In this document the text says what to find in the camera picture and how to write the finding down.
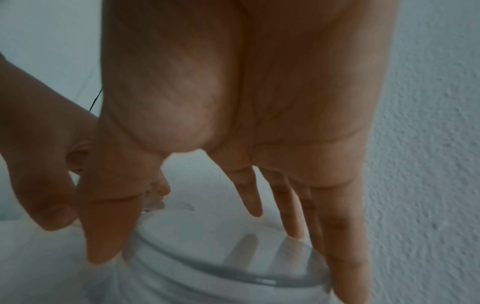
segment clear glass container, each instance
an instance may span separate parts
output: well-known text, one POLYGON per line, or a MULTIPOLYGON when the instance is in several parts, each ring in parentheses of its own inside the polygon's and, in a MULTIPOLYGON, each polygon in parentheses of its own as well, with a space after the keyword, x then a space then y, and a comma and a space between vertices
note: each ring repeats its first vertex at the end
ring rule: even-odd
POLYGON ((18 225, 1 264, 2 304, 329 303, 322 257, 258 219, 219 218, 167 198, 101 266, 86 263, 79 225, 18 225))

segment white surface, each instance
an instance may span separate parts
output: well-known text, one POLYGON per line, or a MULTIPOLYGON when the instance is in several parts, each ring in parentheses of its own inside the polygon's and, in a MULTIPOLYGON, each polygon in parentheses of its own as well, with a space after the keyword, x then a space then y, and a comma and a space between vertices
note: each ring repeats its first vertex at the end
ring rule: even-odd
MULTIPOLYGON (((48 13, 51 21, 56 20, 51 16, 61 12, 74 12, 67 7, 82 7, 76 14, 98 16, 98 6, 92 2, 35 3, 42 3, 38 10, 48 13), (40 8, 46 3, 48 12, 40 8)), ((90 63, 94 67, 97 60, 90 62, 82 48, 76 50, 77 37, 95 40, 97 33, 88 25, 61 26, 52 32, 54 36, 46 37, 45 29, 53 26, 45 21, 45 14, 37 10, 27 21, 17 18, 26 3, 34 1, 0 0, 0 49, 11 50, 3 52, 10 58, 14 55, 20 66, 73 98, 79 76, 70 78, 74 71, 70 58, 82 58, 80 64, 85 67, 90 63), (4 7, 13 3, 23 6, 18 6, 15 18, 5 19, 4 7), (65 34, 67 29, 77 31, 75 40, 65 34), (41 52, 24 48, 28 43, 19 45, 21 37, 38 42, 41 52), (40 37, 64 48, 51 48, 40 37), (66 51, 71 51, 67 63, 66 51)), ((479 12, 478 0, 403 1, 365 171, 375 304, 479 303, 479 12)), ((98 86, 98 72, 92 79, 95 77, 92 88, 98 86)), ((98 90, 94 91, 92 100, 98 90)), ((206 206, 214 203, 218 215, 245 213, 234 187, 204 153, 176 155, 166 162, 164 172, 176 197, 206 206)), ((7 181, 6 174, 0 174, 3 197, 9 191, 7 181)), ((280 228, 272 194, 263 179, 259 186, 266 214, 263 221, 280 228)))

